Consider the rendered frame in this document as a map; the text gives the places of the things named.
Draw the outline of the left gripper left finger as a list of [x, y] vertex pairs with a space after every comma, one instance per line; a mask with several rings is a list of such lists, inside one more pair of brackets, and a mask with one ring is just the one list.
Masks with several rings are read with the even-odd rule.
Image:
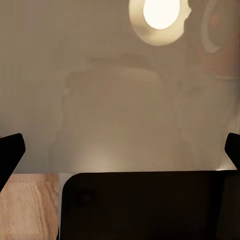
[[26, 152], [21, 133], [0, 138], [0, 192]]

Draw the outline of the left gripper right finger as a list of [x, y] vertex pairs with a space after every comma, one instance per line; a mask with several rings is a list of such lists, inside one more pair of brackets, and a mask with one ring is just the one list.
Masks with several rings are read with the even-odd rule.
[[227, 137], [224, 149], [240, 172], [240, 134], [231, 132]]

